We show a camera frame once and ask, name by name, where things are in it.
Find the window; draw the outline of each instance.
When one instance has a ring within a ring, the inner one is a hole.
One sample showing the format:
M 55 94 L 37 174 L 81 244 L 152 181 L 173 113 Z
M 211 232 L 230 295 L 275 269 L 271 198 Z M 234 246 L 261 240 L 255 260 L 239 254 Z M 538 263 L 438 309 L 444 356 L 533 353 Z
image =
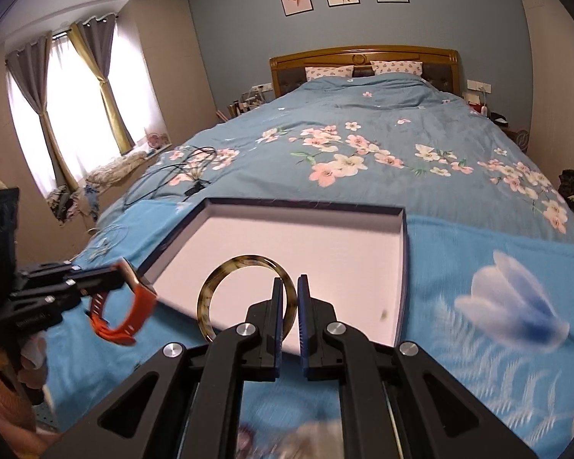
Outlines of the window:
M 57 145 L 77 181 L 121 155 L 108 124 L 98 79 L 66 36 L 51 46 L 47 111 Z
M 115 28 L 109 79 L 127 130 L 137 144 L 147 132 L 165 132 L 135 41 Z M 8 96 L 13 122 L 26 162 L 43 196 L 55 188 L 55 174 L 37 114 L 10 74 Z M 67 36 L 55 39 L 47 70 L 47 111 L 55 140 L 77 181 L 120 156 L 108 122 L 97 78 L 87 68 Z
M 46 197 L 55 188 L 55 173 L 44 142 L 43 130 L 38 115 L 23 94 L 10 73 L 7 73 L 8 102 L 11 106 L 13 123 L 21 149 L 40 193 Z

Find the bed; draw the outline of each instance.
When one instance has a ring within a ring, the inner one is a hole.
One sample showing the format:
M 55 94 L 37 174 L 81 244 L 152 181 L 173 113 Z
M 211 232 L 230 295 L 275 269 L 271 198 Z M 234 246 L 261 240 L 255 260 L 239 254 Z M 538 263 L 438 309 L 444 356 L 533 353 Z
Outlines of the bed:
M 418 60 L 423 74 L 374 76 L 371 60 Z M 541 458 L 556 458 L 574 433 L 574 216 L 551 181 L 458 96 L 454 50 L 332 48 L 270 65 L 277 99 L 164 153 L 104 212 L 103 231 L 77 263 L 125 256 L 144 270 L 205 197 L 404 207 L 410 278 L 401 339 L 423 346 Z M 344 65 L 354 66 L 352 78 L 305 82 L 304 67 Z M 217 155 L 196 157 L 200 146 Z M 186 195 L 191 171 L 175 164 L 192 155 L 206 183 Z M 98 256 L 102 239 L 114 246 Z M 324 246 L 340 243 L 320 243 L 320 253 Z M 113 295 L 107 319 L 121 319 L 130 298 Z M 160 305 L 136 346 L 110 345 L 93 335 L 84 308 L 47 333 L 62 428 L 163 344 L 202 343 L 191 319 Z M 303 384 L 286 356 L 276 384 L 245 386 L 240 421 L 263 451 L 282 433 L 339 416 L 336 387 Z

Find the blue wall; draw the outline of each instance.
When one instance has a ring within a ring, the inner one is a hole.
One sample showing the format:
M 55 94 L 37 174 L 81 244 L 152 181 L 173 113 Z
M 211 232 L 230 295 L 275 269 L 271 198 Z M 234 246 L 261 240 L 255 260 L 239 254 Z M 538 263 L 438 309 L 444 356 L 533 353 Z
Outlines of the blue wall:
M 410 0 L 328 6 L 285 17 L 280 0 L 189 0 L 210 88 L 224 109 L 270 82 L 271 57 L 331 46 L 411 44 L 459 52 L 462 82 L 488 82 L 491 110 L 529 129 L 530 37 L 521 0 Z

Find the pillow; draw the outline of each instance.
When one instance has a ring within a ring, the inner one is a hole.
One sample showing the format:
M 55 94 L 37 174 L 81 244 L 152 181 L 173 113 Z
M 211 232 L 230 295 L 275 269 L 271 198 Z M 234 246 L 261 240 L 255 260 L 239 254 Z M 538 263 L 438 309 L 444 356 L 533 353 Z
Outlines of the pillow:
M 306 67 L 306 80 L 335 76 L 337 78 L 352 78 L 353 65 L 344 67 Z
M 388 72 L 407 72 L 420 76 L 423 74 L 423 62 L 409 62 L 407 60 L 394 60 L 393 62 L 383 62 L 381 60 L 371 60 L 374 75 Z

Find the box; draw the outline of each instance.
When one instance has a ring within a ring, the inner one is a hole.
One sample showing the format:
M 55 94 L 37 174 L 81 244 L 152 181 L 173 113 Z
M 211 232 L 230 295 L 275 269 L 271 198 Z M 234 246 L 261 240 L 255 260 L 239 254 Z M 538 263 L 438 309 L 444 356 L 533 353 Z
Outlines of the box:
M 339 321 L 374 342 L 398 342 L 408 282 L 404 209 L 207 198 L 152 252 L 141 271 L 161 302 L 195 318 L 208 275 L 243 254 L 276 261 L 295 285 L 301 274 L 308 275 L 311 296 L 331 302 Z M 249 305 L 271 297 L 275 276 L 264 267 L 231 273 L 213 296 L 213 326 L 244 321 Z M 299 353 L 297 326 L 283 350 Z

